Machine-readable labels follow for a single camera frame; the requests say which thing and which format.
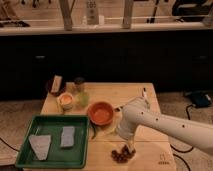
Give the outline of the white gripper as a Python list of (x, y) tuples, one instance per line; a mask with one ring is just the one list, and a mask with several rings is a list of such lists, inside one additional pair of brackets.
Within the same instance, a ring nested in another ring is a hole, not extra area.
[(120, 123), (117, 125), (118, 135), (125, 140), (132, 139), (135, 136), (135, 132), (136, 124), (130, 122), (126, 118), (122, 118)]

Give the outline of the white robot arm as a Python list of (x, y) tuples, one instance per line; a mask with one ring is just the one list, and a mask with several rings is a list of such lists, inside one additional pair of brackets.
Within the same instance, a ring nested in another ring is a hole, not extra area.
[(213, 156), (213, 125), (156, 113), (149, 109), (148, 101), (143, 97), (123, 105), (121, 112), (116, 132), (125, 140), (133, 139), (138, 126), (143, 125)]

